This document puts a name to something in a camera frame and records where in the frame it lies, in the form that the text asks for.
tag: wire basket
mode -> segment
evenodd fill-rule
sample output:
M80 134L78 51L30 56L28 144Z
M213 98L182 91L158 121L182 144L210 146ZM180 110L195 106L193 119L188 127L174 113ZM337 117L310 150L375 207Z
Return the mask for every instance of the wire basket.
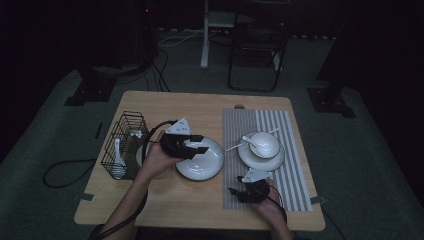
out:
M137 150L148 135L144 117L139 112L124 111L109 135L101 164L116 180L134 179L139 166Z

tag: table leg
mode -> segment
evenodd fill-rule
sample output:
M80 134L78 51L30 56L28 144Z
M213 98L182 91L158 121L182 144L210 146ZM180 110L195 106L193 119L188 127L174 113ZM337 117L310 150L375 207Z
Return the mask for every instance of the table leg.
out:
M203 49L202 49L202 59L200 62L200 67L202 69L208 68L208 59L209 59L209 0L205 0L205 14L203 19Z

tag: striped placemat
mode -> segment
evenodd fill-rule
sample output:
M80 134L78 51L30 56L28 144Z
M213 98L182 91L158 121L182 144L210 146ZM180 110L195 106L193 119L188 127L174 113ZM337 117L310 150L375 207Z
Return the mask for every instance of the striped placemat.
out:
M223 112L224 149L239 143L241 136L251 132L274 132L285 148L285 161L280 168L272 171L272 179L282 196L287 211L312 211L296 142L293 137L287 111L256 109L224 109ZM249 204L239 203L228 187L243 190L237 176L244 176L249 167L240 159L237 149L225 152L224 162L224 209L250 209Z

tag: white plate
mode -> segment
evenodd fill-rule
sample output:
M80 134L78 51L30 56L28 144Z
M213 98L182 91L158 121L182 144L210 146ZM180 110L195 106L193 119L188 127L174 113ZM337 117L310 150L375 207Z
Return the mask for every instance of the white plate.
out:
M146 156L147 156L147 153L149 152L149 148L150 148L150 142L147 143ZM141 164L141 151L142 150L143 150L143 145L140 148L138 148L137 153L135 154L135 159L137 160L138 168L141 168L141 166L142 166L142 164Z
M249 133L246 136L251 137L255 133ZM238 147L238 152L241 160L249 167L262 170L262 171L273 171L283 164L286 159L284 147L281 145L281 149L278 154L273 158L261 158L254 154L249 147L250 144L243 144Z
M186 159L175 164L178 171L186 178L192 180L206 180L214 177L224 164L224 152L218 143L209 138L201 142L186 141L187 147L209 147L205 154L196 154L193 159Z

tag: black chair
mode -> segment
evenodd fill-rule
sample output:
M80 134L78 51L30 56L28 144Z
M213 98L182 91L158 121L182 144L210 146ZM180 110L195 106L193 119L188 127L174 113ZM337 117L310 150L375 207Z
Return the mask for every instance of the black chair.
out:
M281 72L289 27L293 25L294 15L294 6L288 1L250 0L244 1L236 7L228 58L228 86L230 88L261 92L270 92L275 89ZM232 81L233 60L235 56L239 55L235 54L236 51L250 54L254 52L253 55L262 53L262 56L266 52L267 65L273 67L275 67L273 65L274 57L277 57L278 66L275 68L276 76L273 85L270 88L234 86L234 81Z

